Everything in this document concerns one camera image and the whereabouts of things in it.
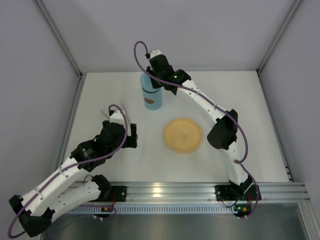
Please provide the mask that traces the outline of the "light blue lid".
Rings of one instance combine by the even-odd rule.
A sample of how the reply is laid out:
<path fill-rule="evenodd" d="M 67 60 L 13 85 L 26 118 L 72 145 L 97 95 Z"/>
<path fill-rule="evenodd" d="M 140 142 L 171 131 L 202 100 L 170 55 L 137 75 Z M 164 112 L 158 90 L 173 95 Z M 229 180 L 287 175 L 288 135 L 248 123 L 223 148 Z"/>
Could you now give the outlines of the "light blue lid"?
<path fill-rule="evenodd" d="M 152 81 L 151 81 L 150 77 L 145 73 L 143 73 L 140 77 L 140 84 L 141 84 L 142 89 L 145 92 L 153 93 L 155 91 L 155 89 L 153 88 Z"/>

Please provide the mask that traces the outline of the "light blue cylindrical container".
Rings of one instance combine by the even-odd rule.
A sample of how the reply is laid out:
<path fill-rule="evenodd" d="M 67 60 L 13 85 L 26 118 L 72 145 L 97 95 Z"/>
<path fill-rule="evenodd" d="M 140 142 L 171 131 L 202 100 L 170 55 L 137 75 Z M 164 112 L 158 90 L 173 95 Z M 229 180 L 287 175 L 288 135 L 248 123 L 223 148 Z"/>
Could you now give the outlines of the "light blue cylindrical container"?
<path fill-rule="evenodd" d="M 158 88 L 155 92 L 148 92 L 142 89 L 144 106 L 151 111 L 159 110 L 163 105 L 162 89 Z"/>

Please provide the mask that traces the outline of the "metal tongs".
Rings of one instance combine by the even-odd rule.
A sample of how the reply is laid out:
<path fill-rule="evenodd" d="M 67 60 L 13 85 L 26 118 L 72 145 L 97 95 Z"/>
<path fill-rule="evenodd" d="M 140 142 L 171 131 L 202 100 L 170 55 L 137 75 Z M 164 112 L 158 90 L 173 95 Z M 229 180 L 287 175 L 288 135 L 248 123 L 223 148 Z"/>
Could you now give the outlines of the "metal tongs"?
<path fill-rule="evenodd" d="M 125 105 L 125 103 L 120 100 L 119 103 L 116 103 L 116 105 L 124 112 L 125 116 L 127 117 L 127 119 L 130 118 L 130 115 L 129 115 L 129 111 L 127 110 L 127 107 Z M 115 112 L 118 112 L 119 109 L 112 106 L 112 107 L 109 107 L 109 105 L 105 105 L 103 107 L 100 108 L 100 112 L 104 115 L 104 117 L 109 120 L 110 119 L 110 116 L 112 113 L 115 113 Z"/>

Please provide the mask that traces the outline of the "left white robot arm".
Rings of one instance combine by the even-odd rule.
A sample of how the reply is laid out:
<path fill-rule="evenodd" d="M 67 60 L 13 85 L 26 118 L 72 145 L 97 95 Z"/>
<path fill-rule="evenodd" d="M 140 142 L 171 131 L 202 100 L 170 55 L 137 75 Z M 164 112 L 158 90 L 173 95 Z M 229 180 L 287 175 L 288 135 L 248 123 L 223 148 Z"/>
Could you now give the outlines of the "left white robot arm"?
<path fill-rule="evenodd" d="M 80 143 L 65 162 L 43 183 L 24 195 L 14 195 L 9 204 L 29 237 L 43 233 L 64 213 L 90 201 L 107 201 L 111 183 L 95 175 L 82 186 L 64 191 L 79 178 L 110 159 L 116 150 L 136 148 L 137 125 L 103 121 L 100 134 Z"/>

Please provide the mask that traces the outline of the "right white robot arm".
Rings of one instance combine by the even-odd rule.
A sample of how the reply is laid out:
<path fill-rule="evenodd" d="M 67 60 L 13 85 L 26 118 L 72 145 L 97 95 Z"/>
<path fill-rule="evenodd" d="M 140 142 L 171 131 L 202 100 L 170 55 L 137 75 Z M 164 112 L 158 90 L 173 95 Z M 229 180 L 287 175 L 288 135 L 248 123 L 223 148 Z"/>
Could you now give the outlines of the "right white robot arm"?
<path fill-rule="evenodd" d="M 229 176 L 229 191 L 237 198 L 245 195 L 253 180 L 239 164 L 241 157 L 237 144 L 238 113 L 218 107 L 205 95 L 184 70 L 174 70 L 167 57 L 159 50 L 147 53 L 149 66 L 146 68 L 152 76 L 155 88 L 163 87 L 175 96 L 184 99 L 204 118 L 211 130 L 207 135 L 208 143 L 225 154 L 225 166 Z"/>

